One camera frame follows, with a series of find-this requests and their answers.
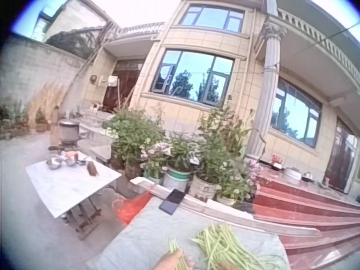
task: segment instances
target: red steps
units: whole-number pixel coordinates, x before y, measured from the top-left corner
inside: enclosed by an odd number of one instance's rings
[[[360,218],[354,217],[326,217],[319,215],[291,212],[253,204],[254,218],[281,223],[291,226],[311,227],[323,231],[340,230],[360,227]]]
[[[270,181],[266,185],[266,188],[307,198],[312,201],[360,210],[360,204],[349,200],[345,194],[334,190],[323,189],[312,183],[296,181],[283,173],[270,169],[267,166],[264,166],[263,168],[264,170],[258,177],[268,179]]]
[[[359,217],[360,210],[325,202],[314,201],[308,198],[288,194],[268,187],[262,187],[258,192],[255,204],[271,208],[298,212],[304,214],[322,215],[329,217]]]
[[[287,255],[323,250],[359,237],[360,227],[322,232],[321,237],[279,236]]]
[[[291,270],[315,270],[341,261],[357,250],[360,250],[360,237],[325,249],[289,255],[288,259]]]

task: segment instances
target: black phone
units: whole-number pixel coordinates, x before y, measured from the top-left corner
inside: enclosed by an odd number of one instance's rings
[[[179,204],[185,197],[185,193],[180,190],[173,190],[169,196],[160,204],[159,209],[164,211],[165,213],[172,215],[174,214],[176,208],[178,208]]]

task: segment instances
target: gray tablecloth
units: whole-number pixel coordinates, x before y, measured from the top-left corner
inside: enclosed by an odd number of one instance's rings
[[[171,216],[158,207],[162,200],[153,197],[130,225],[119,233],[107,248],[87,264],[97,270],[151,269],[168,252],[169,238],[191,256],[195,269],[206,269],[203,251],[190,239],[218,222],[186,209],[178,208]],[[290,270],[284,246],[277,235],[233,227],[236,238],[256,256],[276,255],[274,263]]]

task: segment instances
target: wooden door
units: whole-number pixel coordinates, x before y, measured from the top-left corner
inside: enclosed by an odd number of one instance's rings
[[[139,73],[139,70],[122,70],[115,71],[112,74],[113,76],[117,76],[120,79],[120,104],[122,104],[122,102],[124,102],[129,96],[131,90],[136,84]],[[106,89],[103,105],[106,106],[110,111],[113,111],[114,108],[118,105],[118,89],[116,87],[108,87]]]
[[[340,120],[337,121],[334,144],[325,172],[329,186],[343,192],[354,164],[357,139],[350,129]]]

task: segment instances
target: plastic bag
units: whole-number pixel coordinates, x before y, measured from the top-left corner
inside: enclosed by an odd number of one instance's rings
[[[133,199],[118,198],[112,202],[112,208],[118,218],[128,225],[151,198],[152,194],[148,191],[141,193]]]

